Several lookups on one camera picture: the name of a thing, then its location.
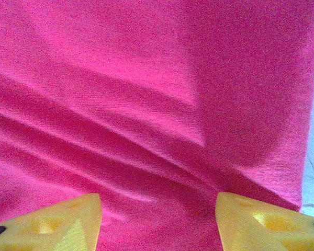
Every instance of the yellow plastic object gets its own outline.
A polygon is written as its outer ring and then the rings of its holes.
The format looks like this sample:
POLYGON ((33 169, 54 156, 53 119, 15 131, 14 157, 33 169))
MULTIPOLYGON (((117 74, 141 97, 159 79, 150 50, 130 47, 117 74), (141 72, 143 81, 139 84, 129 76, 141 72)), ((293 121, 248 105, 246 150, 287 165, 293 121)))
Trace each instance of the yellow plastic object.
POLYGON ((102 210, 97 193, 0 223, 0 251, 95 251, 102 210))
POLYGON ((224 251, 314 251, 314 217, 229 192, 215 213, 224 251))

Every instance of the textured fabric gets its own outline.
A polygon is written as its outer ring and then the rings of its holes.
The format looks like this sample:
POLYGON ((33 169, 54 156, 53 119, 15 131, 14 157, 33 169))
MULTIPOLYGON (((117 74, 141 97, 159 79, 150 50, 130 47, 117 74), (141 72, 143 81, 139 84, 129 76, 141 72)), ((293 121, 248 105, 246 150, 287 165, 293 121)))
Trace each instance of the textured fabric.
POLYGON ((0 0, 0 221, 100 193, 97 250, 217 250, 217 193, 299 210, 314 0, 0 0))

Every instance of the yellow plastic piece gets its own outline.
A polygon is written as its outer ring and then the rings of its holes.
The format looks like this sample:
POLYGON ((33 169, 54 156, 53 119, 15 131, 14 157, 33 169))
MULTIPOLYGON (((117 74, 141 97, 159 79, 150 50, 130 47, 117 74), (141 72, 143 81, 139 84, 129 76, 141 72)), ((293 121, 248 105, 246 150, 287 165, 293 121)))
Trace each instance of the yellow plastic piece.
POLYGON ((224 251, 314 251, 314 217, 229 192, 215 213, 224 251))
POLYGON ((102 210, 97 193, 0 223, 0 251, 95 251, 102 210))

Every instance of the pink fabric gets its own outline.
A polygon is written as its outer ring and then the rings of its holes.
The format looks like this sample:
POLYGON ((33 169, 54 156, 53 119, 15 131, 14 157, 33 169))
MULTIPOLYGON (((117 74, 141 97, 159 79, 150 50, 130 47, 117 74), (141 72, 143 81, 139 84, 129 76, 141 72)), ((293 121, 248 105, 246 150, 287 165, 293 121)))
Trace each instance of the pink fabric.
POLYGON ((0 221, 98 192, 97 250, 218 250, 220 191, 298 210, 314 0, 0 0, 0 221))

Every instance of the cloth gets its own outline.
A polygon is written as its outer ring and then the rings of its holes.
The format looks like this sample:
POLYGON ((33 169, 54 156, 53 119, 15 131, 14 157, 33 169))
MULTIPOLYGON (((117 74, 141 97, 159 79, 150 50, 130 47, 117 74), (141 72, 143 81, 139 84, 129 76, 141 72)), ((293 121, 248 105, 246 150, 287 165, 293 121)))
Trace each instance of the cloth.
POLYGON ((217 250, 218 192, 299 210, 314 0, 0 0, 0 221, 98 192, 97 250, 217 250))

